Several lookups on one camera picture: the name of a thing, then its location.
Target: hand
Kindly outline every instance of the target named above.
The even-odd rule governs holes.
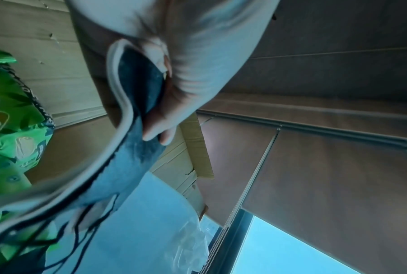
[[[169,71],[171,78],[167,80],[162,101],[145,117],[143,133],[143,140],[160,134],[161,144],[167,145],[176,126],[211,100],[249,58],[278,2],[68,0],[67,3],[70,9],[93,22],[132,37],[132,42],[148,53],[162,72]],[[90,39],[91,44],[105,48],[113,42],[108,39],[100,42],[109,35],[100,37],[99,33],[89,33],[97,36]],[[105,51],[103,46],[91,48]]]

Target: cardboard edge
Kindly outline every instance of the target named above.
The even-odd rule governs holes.
[[[193,167],[198,177],[214,179],[211,161],[208,150],[206,149],[205,138],[200,128],[197,114],[192,113],[187,119],[179,124],[182,135],[187,145],[188,153]]]

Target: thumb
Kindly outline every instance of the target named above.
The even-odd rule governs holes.
[[[207,100],[198,94],[184,92],[172,85],[170,78],[166,79],[166,90],[161,102],[143,119],[143,140],[152,140],[163,133],[163,139],[171,139],[172,128],[190,116]]]

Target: snack bag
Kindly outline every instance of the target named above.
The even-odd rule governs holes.
[[[15,62],[0,51],[0,62]],[[14,162],[21,172],[37,165],[54,130],[54,122],[29,87],[11,67],[0,64],[0,159]]]

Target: light blue sky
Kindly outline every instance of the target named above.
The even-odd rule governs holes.
[[[280,229],[253,217],[232,274],[358,274]]]

